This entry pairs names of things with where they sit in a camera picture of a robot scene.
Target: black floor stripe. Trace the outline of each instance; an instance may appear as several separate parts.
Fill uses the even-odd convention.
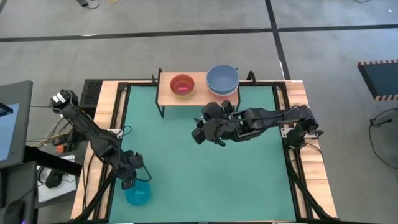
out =
[[[280,64],[282,65],[282,73],[286,80],[290,80],[289,69],[287,68],[287,62],[285,58],[284,49],[282,47],[282,42],[280,41],[280,36],[278,33],[278,27],[276,25],[274,10],[272,10],[271,0],[265,0],[268,10],[269,21],[271,22],[271,30],[274,35],[276,51],[278,53]]]
[[[270,28],[248,28],[248,29],[220,29],[220,30],[187,30],[170,32],[142,32],[129,34],[97,34],[97,35],[68,35],[53,37],[5,37],[0,42],[32,42],[52,40],[94,40],[94,39],[115,39],[134,37],[173,37],[184,35],[214,35],[214,34],[257,34],[271,32]]]
[[[4,6],[6,5],[7,0],[2,0],[2,2],[0,3],[0,13],[2,11],[2,9],[4,8]]]
[[[286,27],[278,28],[279,32],[311,32],[336,30],[368,30],[368,29],[395,29],[398,24],[358,25],[358,26],[328,26],[328,27]]]

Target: gray carpet floor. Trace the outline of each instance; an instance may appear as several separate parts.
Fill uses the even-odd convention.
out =
[[[271,2],[278,27],[398,23],[395,0]],[[0,12],[0,38],[270,27],[261,0],[101,1],[95,10],[74,0],[8,0]],[[398,29],[289,32],[280,38],[290,76],[304,81],[325,131],[320,145],[338,216],[397,223],[398,171],[372,152],[368,124],[398,102],[375,102],[356,64],[398,58]],[[61,88],[80,93],[87,78],[149,78],[158,68],[206,71],[220,63],[237,67],[242,78],[253,70],[260,79],[282,79],[272,33],[0,42],[0,84],[32,80],[33,105],[46,105]],[[45,136],[58,119],[32,108],[28,138]],[[394,166],[397,132],[395,123],[372,129],[376,151]],[[38,223],[68,220],[72,205],[73,196],[40,208]]]

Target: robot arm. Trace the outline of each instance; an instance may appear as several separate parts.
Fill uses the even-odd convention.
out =
[[[93,120],[78,107],[78,97],[70,90],[61,90],[51,98],[53,111],[62,115],[90,142],[94,154],[104,163],[112,166],[122,180],[122,189],[134,186],[136,169],[144,166],[141,154],[123,152],[117,135],[98,127]]]
[[[192,132],[194,140],[201,144],[204,140],[225,146],[222,140],[247,141],[262,134],[266,129],[281,124],[297,123],[287,133],[288,143],[295,147],[304,142],[307,133],[321,135],[318,124],[307,106],[294,106],[289,110],[267,111],[263,108],[249,108],[233,112],[229,101],[221,106],[208,103],[202,109],[201,120],[195,119],[197,128]]]

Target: red bowl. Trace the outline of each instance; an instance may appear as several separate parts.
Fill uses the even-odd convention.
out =
[[[193,91],[195,82],[193,78],[186,74],[174,76],[170,82],[170,88],[177,96],[187,96]]]

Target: teal mat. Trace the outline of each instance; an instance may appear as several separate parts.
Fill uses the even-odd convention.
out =
[[[241,109],[274,110],[271,87],[243,86]],[[197,145],[191,137],[202,107],[155,105],[155,87],[132,86],[122,148],[144,156],[152,175],[150,202],[127,203],[116,181],[110,223],[295,220],[278,128],[250,141]],[[141,169],[138,176],[147,176]]]

